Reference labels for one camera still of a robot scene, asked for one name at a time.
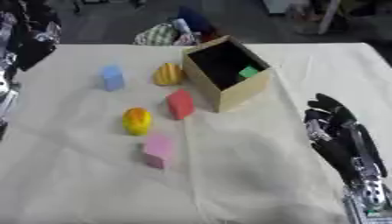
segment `cube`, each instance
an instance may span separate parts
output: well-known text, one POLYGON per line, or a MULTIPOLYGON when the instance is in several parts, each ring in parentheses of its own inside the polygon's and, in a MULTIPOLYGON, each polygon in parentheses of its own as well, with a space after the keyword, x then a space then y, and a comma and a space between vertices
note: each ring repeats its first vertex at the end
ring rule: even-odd
POLYGON ((259 71, 252 66, 247 66, 243 70, 240 71, 240 76, 243 78, 250 78, 255 74, 258 74, 259 71))
POLYGON ((194 111, 193 99, 184 89, 166 97, 170 112, 177 120, 182 120, 194 111))
POLYGON ((147 142, 143 149, 144 162, 154 168, 164 169, 172 154, 171 140, 161 134, 147 136, 147 142))
POLYGON ((105 66, 101 72, 101 77, 105 89, 109 92, 124 88, 123 73, 118 66, 105 66))

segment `red cube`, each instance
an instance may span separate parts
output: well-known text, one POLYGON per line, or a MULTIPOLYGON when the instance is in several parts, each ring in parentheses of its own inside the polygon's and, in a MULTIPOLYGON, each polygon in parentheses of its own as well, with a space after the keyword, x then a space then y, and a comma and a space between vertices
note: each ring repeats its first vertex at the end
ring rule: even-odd
POLYGON ((180 89, 175 93, 168 95, 166 100, 170 112, 177 120, 182 120, 184 117, 193 113, 193 99, 184 89, 180 89))

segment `fabric pile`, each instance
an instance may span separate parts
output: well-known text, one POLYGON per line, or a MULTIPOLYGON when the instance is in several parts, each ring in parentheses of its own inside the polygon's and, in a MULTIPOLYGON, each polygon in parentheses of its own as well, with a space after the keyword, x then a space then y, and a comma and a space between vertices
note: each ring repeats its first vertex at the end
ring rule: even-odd
POLYGON ((216 29, 198 12, 181 6, 177 18, 136 35, 139 46, 196 46, 218 38, 216 29))

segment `pink cube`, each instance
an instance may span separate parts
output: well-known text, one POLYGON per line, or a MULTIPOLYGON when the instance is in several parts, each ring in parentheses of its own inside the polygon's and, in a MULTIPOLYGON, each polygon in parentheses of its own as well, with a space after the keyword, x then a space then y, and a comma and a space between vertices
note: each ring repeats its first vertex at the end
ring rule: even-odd
POLYGON ((172 152, 171 140, 161 134, 147 136, 147 142, 143 149, 144 162, 152 167, 164 169, 172 152))

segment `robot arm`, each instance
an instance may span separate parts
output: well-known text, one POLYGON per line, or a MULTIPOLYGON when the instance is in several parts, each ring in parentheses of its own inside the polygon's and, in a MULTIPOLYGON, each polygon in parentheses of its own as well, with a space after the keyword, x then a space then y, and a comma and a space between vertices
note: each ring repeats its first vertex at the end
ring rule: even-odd
POLYGON ((391 194, 383 184, 388 173, 372 137, 343 104, 323 94, 316 98, 308 102, 304 122, 314 150, 345 183, 347 216, 353 224, 390 223, 391 194))
POLYGON ((6 115, 18 98, 13 81, 51 54, 60 42, 60 20, 45 0, 0 0, 0 140, 6 115))

